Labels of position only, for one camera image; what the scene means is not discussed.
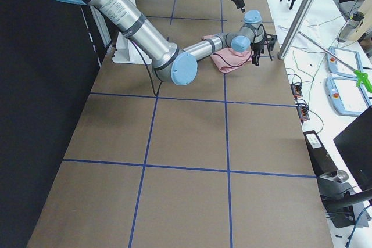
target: green plastic handle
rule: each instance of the green plastic handle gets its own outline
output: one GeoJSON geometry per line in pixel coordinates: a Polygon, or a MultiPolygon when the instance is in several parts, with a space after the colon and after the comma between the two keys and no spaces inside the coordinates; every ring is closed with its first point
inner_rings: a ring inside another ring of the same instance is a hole
{"type": "Polygon", "coordinates": [[[362,73],[359,70],[355,70],[354,74],[356,74],[356,77],[358,78],[358,82],[357,82],[356,86],[359,87],[360,84],[363,84],[366,87],[367,91],[369,93],[372,93],[372,84],[368,79],[368,74],[367,73],[362,73]]]}

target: pink cloth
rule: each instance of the pink cloth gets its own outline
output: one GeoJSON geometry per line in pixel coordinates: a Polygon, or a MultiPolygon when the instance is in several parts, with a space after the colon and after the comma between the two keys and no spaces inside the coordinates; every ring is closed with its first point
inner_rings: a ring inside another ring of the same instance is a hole
{"type": "MultiPolygon", "coordinates": [[[[202,40],[212,38],[213,36],[214,35],[203,36],[202,40]]],[[[249,57],[250,54],[251,54],[250,48],[248,48],[247,51],[243,52],[237,52],[232,48],[225,48],[218,52],[215,52],[215,54],[212,54],[210,58],[212,58],[213,62],[220,70],[220,72],[229,73],[242,67],[243,65],[246,65],[249,62],[252,62],[251,58],[249,57]]]]}

